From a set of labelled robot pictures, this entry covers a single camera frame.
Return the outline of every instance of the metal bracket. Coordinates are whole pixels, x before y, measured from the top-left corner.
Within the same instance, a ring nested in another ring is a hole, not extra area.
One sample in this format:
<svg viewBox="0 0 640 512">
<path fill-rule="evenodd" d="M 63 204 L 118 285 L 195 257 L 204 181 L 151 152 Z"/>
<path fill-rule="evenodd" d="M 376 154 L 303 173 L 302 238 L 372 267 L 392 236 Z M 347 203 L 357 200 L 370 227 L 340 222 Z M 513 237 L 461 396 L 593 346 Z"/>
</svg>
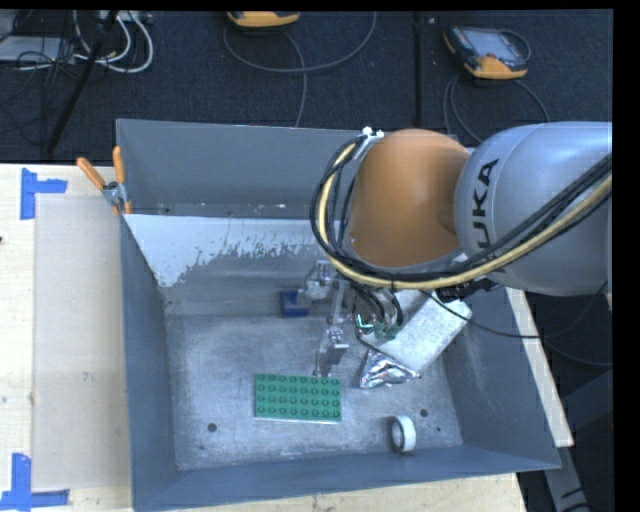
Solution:
<svg viewBox="0 0 640 512">
<path fill-rule="evenodd" d="M 374 133 L 373 128 L 366 126 L 362 129 L 362 135 L 366 138 L 362 141 L 362 144 L 360 144 L 360 147 L 353 155 L 353 160 L 364 158 L 373 144 L 384 137 L 384 132 L 382 130 L 376 130 Z"/>
</svg>

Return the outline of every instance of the yellow cable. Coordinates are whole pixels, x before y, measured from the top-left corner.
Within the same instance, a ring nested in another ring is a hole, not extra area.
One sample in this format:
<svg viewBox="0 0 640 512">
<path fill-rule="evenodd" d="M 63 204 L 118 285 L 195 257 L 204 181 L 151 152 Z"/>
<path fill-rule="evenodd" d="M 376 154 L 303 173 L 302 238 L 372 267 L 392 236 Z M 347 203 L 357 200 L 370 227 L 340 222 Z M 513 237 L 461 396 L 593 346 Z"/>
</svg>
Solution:
<svg viewBox="0 0 640 512">
<path fill-rule="evenodd" d="M 327 238 L 327 230 L 324 222 L 325 212 L 327 207 L 327 201 L 329 198 L 329 191 L 333 184 L 336 175 L 333 174 L 329 177 L 329 179 L 324 184 L 321 195 L 318 201 L 318 231 L 320 232 L 320 236 L 322 240 L 329 245 L 329 241 Z M 549 239 L 551 239 L 557 232 L 561 231 L 565 227 L 569 226 L 571 222 L 573 222 L 579 215 L 581 215 L 587 208 L 590 208 L 593 204 L 597 204 L 602 198 L 605 197 L 611 191 L 612 188 L 612 175 L 610 174 L 607 178 L 600 184 L 596 189 L 587 197 L 584 201 L 582 201 L 579 205 L 577 205 L 573 210 L 571 210 L 567 215 L 560 218 L 556 222 L 554 222 L 551 226 L 547 227 L 544 231 L 540 232 L 527 242 L 518 245 L 506 252 L 502 256 L 491 260 L 488 263 L 480 265 L 474 269 L 468 270 L 466 272 L 462 272 L 461 274 L 457 274 L 451 277 L 443 277 L 440 279 L 432 279 L 429 281 L 391 281 L 389 279 L 382 279 L 379 277 L 372 277 L 360 274 L 353 269 L 345 266 L 342 262 L 335 259 L 330 254 L 327 254 L 327 257 L 331 264 L 342 273 L 345 277 L 357 281 L 359 283 L 375 286 L 375 287 L 385 287 L 385 288 L 394 288 L 394 289 L 405 289 L 405 290 L 435 290 L 437 288 L 443 288 L 445 286 L 455 286 L 457 284 L 465 283 L 476 277 L 483 276 L 489 274 L 499 268 L 504 267 L 505 265 L 511 263 L 512 261 L 524 256 L 528 252 L 533 249 L 539 247 Z"/>
</svg>

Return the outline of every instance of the roll of tape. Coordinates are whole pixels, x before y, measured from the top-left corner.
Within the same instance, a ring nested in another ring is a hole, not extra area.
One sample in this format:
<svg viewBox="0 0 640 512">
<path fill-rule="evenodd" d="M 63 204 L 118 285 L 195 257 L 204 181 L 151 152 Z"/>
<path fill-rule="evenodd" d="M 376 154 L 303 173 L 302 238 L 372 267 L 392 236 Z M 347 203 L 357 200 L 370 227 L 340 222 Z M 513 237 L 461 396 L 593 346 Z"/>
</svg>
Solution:
<svg viewBox="0 0 640 512">
<path fill-rule="evenodd" d="M 409 416 L 400 415 L 393 418 L 391 441 L 393 448 L 399 452 L 410 452 L 415 448 L 416 428 Z"/>
</svg>

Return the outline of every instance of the electronic device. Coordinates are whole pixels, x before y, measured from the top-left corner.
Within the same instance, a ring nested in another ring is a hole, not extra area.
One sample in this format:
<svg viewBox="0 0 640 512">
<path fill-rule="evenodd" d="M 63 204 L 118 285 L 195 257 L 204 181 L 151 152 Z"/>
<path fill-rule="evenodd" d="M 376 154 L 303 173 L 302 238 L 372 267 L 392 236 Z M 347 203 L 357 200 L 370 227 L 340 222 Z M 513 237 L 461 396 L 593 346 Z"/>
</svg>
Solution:
<svg viewBox="0 0 640 512">
<path fill-rule="evenodd" d="M 243 32 L 280 31 L 300 17 L 299 11 L 227 11 L 227 17 Z"/>
<path fill-rule="evenodd" d="M 443 37 L 449 50 L 475 78 L 508 80 L 527 73 L 529 49 L 523 54 L 512 32 L 452 26 L 444 29 Z"/>
</svg>

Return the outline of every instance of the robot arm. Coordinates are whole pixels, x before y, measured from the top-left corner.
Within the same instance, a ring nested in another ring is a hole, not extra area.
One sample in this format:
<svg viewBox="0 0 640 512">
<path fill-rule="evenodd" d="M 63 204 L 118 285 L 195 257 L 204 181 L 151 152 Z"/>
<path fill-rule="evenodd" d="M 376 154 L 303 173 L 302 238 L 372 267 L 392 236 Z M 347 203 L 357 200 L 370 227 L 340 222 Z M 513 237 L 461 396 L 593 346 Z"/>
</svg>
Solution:
<svg viewBox="0 0 640 512">
<path fill-rule="evenodd" d="M 547 295 L 608 282 L 611 292 L 611 123 L 513 128 L 472 152 L 428 130 L 377 135 L 366 153 L 370 132 L 339 152 L 312 201 L 316 238 L 345 278 L 392 290 L 488 281 Z M 361 153 L 336 236 L 332 187 Z"/>
</svg>

